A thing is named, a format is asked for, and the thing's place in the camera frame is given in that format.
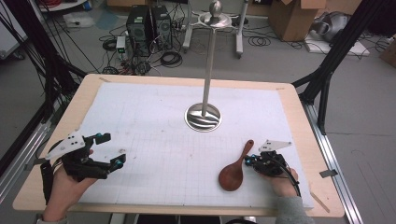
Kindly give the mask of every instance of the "computer tower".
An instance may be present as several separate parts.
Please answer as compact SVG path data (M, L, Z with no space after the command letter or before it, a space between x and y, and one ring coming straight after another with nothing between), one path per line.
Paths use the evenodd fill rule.
M151 14L158 49L172 49L172 20L166 6L152 7Z
M147 5L132 6L126 22L126 29L134 55L149 56L149 45L153 40L153 27Z

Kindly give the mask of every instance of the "wooden spoon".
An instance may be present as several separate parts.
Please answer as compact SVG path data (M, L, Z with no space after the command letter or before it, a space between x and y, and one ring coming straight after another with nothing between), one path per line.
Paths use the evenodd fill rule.
M219 174L219 183L221 187L228 191L239 189L244 180L242 173L242 161L254 145L253 140L248 140L245 144L242 155L236 162L224 167Z

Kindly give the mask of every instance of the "floor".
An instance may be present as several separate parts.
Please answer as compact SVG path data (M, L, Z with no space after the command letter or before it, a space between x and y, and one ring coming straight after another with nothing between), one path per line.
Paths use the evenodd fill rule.
M96 66L107 63L100 36L122 26L126 14L98 7L89 11L96 24L90 28L71 29L69 34ZM266 26L266 19L249 17L249 28ZM120 28L114 34L122 32ZM270 28L256 30L270 32ZM65 33L64 40L69 58L84 71L94 68L74 46ZM156 67L148 76L196 77L205 75L207 32L193 34L191 49L181 53L183 64L177 68ZM304 46L293 48L285 42L270 39L265 47L251 46L244 38L244 54L235 55L234 35L218 35L213 67L213 78L286 82L291 83L315 71L325 55L308 53ZM347 56L332 78L326 118L326 131L335 156L365 223L394 223L396 219L396 191L394 162L396 160L396 70L378 58L379 52L370 38L362 40L369 48L368 57ZM119 66L113 59L110 63ZM43 91L38 77L28 59L0 61L0 156L13 143L29 119L43 102ZM35 213L15 211L12 201L28 175L24 171L8 196L0 204L0 217L6 223L33 223ZM107 223L110 214L70 214L72 223ZM127 223L133 223L129 215ZM317 223L347 223L344 217L315 218ZM272 217L259 217L259 223L274 223Z

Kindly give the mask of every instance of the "human hand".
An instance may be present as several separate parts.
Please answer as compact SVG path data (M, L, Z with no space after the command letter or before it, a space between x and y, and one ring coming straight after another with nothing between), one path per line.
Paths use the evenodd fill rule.
M85 178L78 182L66 173L63 166L55 172L52 192L46 209L43 213L44 221L59 221L66 217L67 210L81 198L82 194L97 179Z
M293 175L294 179L298 180L297 172L290 168L290 172ZM274 190L274 193L279 197L295 197L298 196L296 189L291 184L288 176L283 173L282 175L278 175L275 177L268 175L261 175L264 179L268 180L271 184L271 187Z

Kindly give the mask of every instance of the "wrist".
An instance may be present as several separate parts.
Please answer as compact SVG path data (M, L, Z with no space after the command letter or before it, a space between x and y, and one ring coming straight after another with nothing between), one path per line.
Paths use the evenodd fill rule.
M47 205L44 210L42 219L46 222L57 222L66 218L67 209L62 209L60 207L54 207L50 204Z
M273 185L274 192L279 197L296 197L297 191L289 180L283 181L281 184Z

